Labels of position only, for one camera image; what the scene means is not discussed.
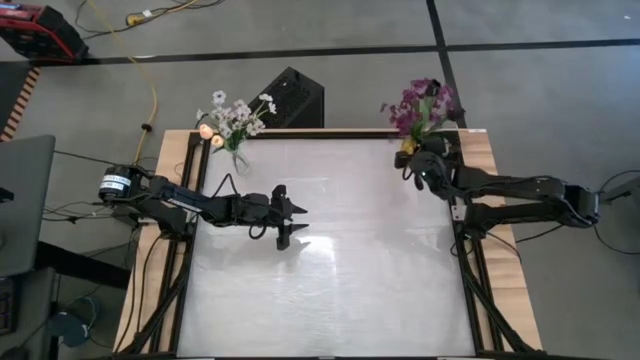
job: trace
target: black speaker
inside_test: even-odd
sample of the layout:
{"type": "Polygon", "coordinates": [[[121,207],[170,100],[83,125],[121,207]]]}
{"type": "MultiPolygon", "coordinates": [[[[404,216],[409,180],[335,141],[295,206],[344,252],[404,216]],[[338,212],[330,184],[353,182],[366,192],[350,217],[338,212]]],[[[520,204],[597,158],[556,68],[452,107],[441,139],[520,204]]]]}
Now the black speaker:
{"type": "MultiPolygon", "coordinates": [[[[267,128],[323,128],[324,87],[293,68],[286,68],[260,94],[269,94],[276,114],[260,117],[267,128]]],[[[249,103],[256,111],[262,100],[249,103]]]]}

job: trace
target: wooden table frame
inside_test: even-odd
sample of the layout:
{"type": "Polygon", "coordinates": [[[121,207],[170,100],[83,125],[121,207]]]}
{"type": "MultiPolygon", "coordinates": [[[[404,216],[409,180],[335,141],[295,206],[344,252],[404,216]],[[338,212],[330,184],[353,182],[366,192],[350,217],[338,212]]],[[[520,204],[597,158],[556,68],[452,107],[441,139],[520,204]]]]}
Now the wooden table frame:
{"type": "MultiPolygon", "coordinates": [[[[485,130],[463,129],[457,130],[457,133],[464,164],[481,168],[490,174],[497,174],[487,132],[485,130]]],[[[260,137],[270,139],[362,139],[397,138],[397,136],[397,132],[391,129],[271,129],[260,137]]],[[[199,136],[195,131],[167,131],[160,150],[156,174],[165,176],[174,183],[188,186],[192,190],[200,191],[204,181],[209,151],[205,151],[203,156],[202,146],[196,146],[199,143],[198,140],[199,136]],[[187,166],[191,171],[188,177],[183,177],[180,174],[181,164],[189,165],[190,158],[193,161],[191,164],[199,163],[200,166],[187,166]]],[[[494,196],[485,196],[475,201],[491,206],[505,205],[504,198],[494,196]]],[[[498,225],[492,229],[492,233],[515,246],[513,232],[509,225],[498,225]]],[[[140,234],[136,255],[137,264],[143,264],[149,255],[145,279],[145,295],[143,303],[140,305],[143,269],[142,266],[137,266],[136,271],[131,274],[132,279],[134,276],[136,277],[136,298],[133,316],[130,318],[133,299],[133,281],[130,281],[114,351],[123,334],[124,339],[121,349],[132,342],[134,336],[132,329],[138,327],[138,316],[141,317],[142,324],[148,321],[158,306],[160,294],[166,292],[168,283],[175,279],[178,274],[178,270],[184,260],[185,251],[189,251],[188,248],[190,246],[187,247],[185,243],[175,244],[168,241],[160,241],[153,248],[153,253],[149,254],[152,244],[158,235],[157,225],[145,226],[140,234]],[[130,322],[129,331],[125,333],[128,322],[130,322]]],[[[467,240],[466,243],[469,244],[465,245],[471,245],[471,242],[472,240],[467,240]]],[[[473,245],[475,245],[473,246],[474,252],[469,256],[469,262],[476,277],[491,290],[488,294],[513,329],[527,344],[540,349],[540,338],[518,257],[508,246],[490,237],[482,241],[476,241],[473,245]]],[[[177,352],[184,293],[185,291],[172,301],[161,326],[157,327],[154,336],[142,349],[143,353],[177,352]]],[[[497,335],[495,325],[488,318],[478,299],[469,294],[466,286],[465,293],[476,352],[479,350],[501,350],[503,341],[497,335]]]]}

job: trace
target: black stand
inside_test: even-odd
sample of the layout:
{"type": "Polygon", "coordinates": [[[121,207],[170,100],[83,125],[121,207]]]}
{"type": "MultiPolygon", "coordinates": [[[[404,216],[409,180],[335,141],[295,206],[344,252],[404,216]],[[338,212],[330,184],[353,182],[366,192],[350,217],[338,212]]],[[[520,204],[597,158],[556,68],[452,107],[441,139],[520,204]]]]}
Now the black stand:
{"type": "Polygon", "coordinates": [[[34,268],[37,270],[46,267],[54,268],[62,275],[118,289],[126,290],[129,284],[129,270],[40,241],[34,268]]]}

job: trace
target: black aluminum frame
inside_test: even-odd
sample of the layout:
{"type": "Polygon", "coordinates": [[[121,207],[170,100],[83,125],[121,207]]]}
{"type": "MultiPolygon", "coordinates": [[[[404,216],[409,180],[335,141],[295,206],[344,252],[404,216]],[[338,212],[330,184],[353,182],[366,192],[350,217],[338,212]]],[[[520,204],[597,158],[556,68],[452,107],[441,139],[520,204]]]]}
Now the black aluminum frame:
{"type": "MultiPolygon", "coordinates": [[[[458,135],[458,131],[442,131],[439,132],[439,134],[442,134],[451,144],[453,147],[457,147],[458,149],[460,148],[460,137],[458,135]]],[[[353,131],[331,131],[331,130],[320,130],[320,131],[314,131],[314,130],[310,130],[310,131],[305,131],[305,130],[294,130],[292,132],[267,132],[267,133],[262,133],[259,134],[258,136],[255,136],[252,138],[253,141],[256,140],[300,140],[300,139],[344,139],[344,140],[368,140],[368,139],[400,139],[401,137],[398,135],[398,132],[396,130],[393,129],[389,129],[388,131],[359,131],[359,130],[353,130],[353,131]]],[[[199,138],[199,134],[197,132],[192,132],[190,137],[189,137],[189,150],[187,151],[187,158],[185,159],[185,170],[183,171],[183,180],[181,185],[182,186],[186,186],[185,184],[188,184],[188,179],[185,181],[184,180],[184,175],[188,174],[189,172],[187,172],[187,164],[192,164],[193,163],[193,155],[195,153],[195,146],[197,146],[200,143],[200,138],[199,138]]],[[[200,159],[200,172],[198,174],[198,191],[202,190],[202,185],[204,183],[204,178],[205,178],[205,173],[206,173],[206,164],[208,162],[209,159],[209,149],[207,148],[207,151],[205,151],[203,149],[203,153],[202,153],[202,157],[200,159]]],[[[464,163],[464,159],[462,157],[462,152],[457,151],[456,154],[458,155],[458,158],[455,159],[455,161],[459,161],[460,163],[464,163]]],[[[449,205],[455,205],[455,199],[451,199],[449,201],[449,205]]],[[[469,287],[464,283],[464,269],[469,267],[469,262],[466,256],[466,251],[465,251],[465,247],[464,247],[464,240],[465,240],[465,234],[464,234],[464,229],[462,228],[462,226],[460,224],[454,224],[453,223],[453,217],[452,217],[452,226],[453,226],[453,230],[454,230],[454,235],[455,235],[455,245],[456,245],[456,250],[459,254],[458,256],[458,261],[460,264],[460,273],[461,273],[461,281],[463,282],[462,286],[464,289],[464,296],[465,296],[465,302],[467,305],[467,312],[469,315],[469,326],[471,329],[471,336],[473,339],[473,345],[474,345],[474,351],[476,356],[481,355],[482,351],[484,351],[484,346],[483,346],[483,341],[482,341],[482,332],[480,329],[480,319],[478,317],[478,312],[477,312],[477,307],[476,307],[476,302],[475,302],[475,296],[473,294],[473,292],[471,291],[471,289],[469,289],[469,287]]],[[[488,278],[488,273],[487,273],[487,267],[486,267],[486,261],[484,258],[484,254],[482,253],[482,246],[480,245],[480,241],[479,240],[475,240],[474,242],[477,242],[477,244],[473,244],[473,254],[475,255],[476,258],[476,266],[478,267],[479,270],[479,274],[480,274],[480,284],[483,288],[483,290],[489,295],[491,301],[493,301],[492,298],[492,292],[491,292],[491,286],[489,284],[489,278],[488,278]]],[[[192,245],[187,245],[187,248],[185,249],[185,259],[190,259],[192,258],[191,256],[188,256],[189,254],[191,254],[191,252],[193,251],[193,246],[192,245]]],[[[174,259],[175,259],[176,253],[175,251],[173,252],[173,254],[170,252],[167,255],[167,263],[171,262],[171,264],[174,263],[174,259]]],[[[163,285],[165,283],[165,281],[167,283],[170,282],[171,279],[171,274],[173,273],[173,270],[168,271],[169,267],[165,267],[165,273],[163,275],[163,285]]],[[[188,286],[188,281],[189,281],[189,273],[187,273],[187,286],[188,286]]],[[[173,329],[172,329],[172,333],[171,333],[171,341],[170,341],[170,346],[169,346],[169,352],[176,354],[178,351],[178,341],[179,341],[179,335],[180,335],[180,328],[182,326],[182,317],[183,317],[183,313],[184,313],[184,298],[185,298],[185,294],[186,294],[186,288],[187,286],[185,286],[185,288],[183,289],[182,293],[180,294],[178,300],[177,300],[177,304],[176,304],[176,310],[175,310],[175,318],[174,318],[174,323],[173,323],[173,329]]],[[[494,349],[495,350],[502,350],[502,342],[501,342],[501,336],[499,336],[499,331],[497,329],[497,325],[495,324],[495,322],[493,321],[493,319],[491,319],[490,317],[487,317],[488,321],[489,321],[489,326],[491,329],[491,335],[492,338],[494,339],[494,349]]],[[[156,344],[155,347],[150,348],[151,352],[154,351],[158,351],[158,347],[157,344],[159,343],[159,340],[156,340],[156,342],[153,342],[153,339],[155,339],[156,337],[159,339],[160,337],[160,331],[161,329],[156,330],[156,333],[154,333],[154,337],[152,338],[152,345],[156,344]]],[[[375,358],[375,359],[384,359],[385,357],[371,357],[371,358],[375,358]]],[[[419,357],[421,359],[436,359],[437,357],[419,357]]]]}

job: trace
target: red equipment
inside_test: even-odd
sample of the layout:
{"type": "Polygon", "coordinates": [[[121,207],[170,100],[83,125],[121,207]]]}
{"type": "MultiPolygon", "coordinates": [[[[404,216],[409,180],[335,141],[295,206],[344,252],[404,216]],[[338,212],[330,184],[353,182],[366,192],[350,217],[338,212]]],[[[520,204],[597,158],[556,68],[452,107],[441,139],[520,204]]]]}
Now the red equipment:
{"type": "Polygon", "coordinates": [[[77,62],[89,51],[80,34],[49,6],[0,2],[0,37],[31,60],[77,62]]]}

